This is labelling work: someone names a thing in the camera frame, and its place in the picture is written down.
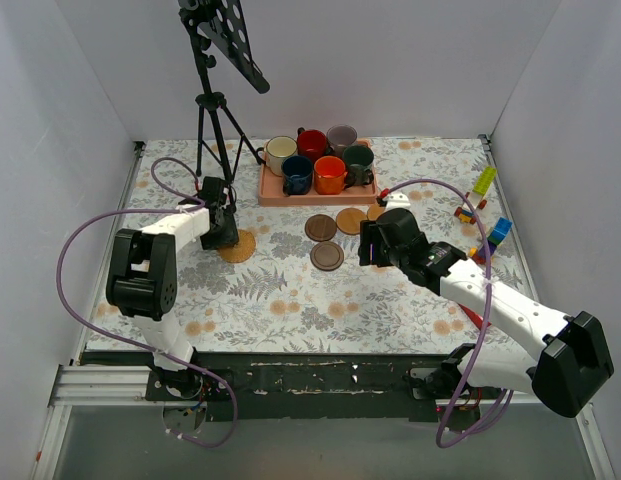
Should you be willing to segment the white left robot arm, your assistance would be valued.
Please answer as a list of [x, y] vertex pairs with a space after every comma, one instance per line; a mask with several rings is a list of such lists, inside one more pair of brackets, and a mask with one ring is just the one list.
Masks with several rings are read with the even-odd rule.
[[183, 400], [195, 398], [203, 386], [201, 373], [188, 365], [194, 347], [171, 312], [177, 299], [177, 255], [198, 241], [204, 250], [233, 247], [239, 241], [236, 207], [230, 187], [206, 177], [184, 210], [140, 230], [121, 229], [114, 239], [106, 283], [106, 299], [133, 319], [145, 342], [156, 350], [154, 366], [171, 371], [168, 387]]

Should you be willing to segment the woven cork coaster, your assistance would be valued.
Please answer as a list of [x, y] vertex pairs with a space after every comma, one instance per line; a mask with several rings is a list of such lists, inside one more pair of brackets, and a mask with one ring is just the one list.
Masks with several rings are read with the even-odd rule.
[[238, 242], [233, 246], [218, 249], [219, 256], [231, 264], [247, 261], [256, 250], [256, 239], [252, 232], [239, 229]]

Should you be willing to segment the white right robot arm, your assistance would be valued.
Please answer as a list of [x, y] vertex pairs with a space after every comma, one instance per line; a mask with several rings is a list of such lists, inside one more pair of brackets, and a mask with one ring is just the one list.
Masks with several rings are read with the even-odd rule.
[[410, 282], [477, 312], [513, 339], [516, 352], [465, 343], [417, 379], [424, 396], [465, 397], [476, 388], [535, 395], [551, 411], [575, 417], [613, 375], [603, 327], [582, 311], [569, 316], [524, 296], [501, 281], [488, 282], [479, 265], [446, 242], [430, 242], [401, 193], [378, 198], [383, 213], [361, 224], [359, 263], [394, 266]]

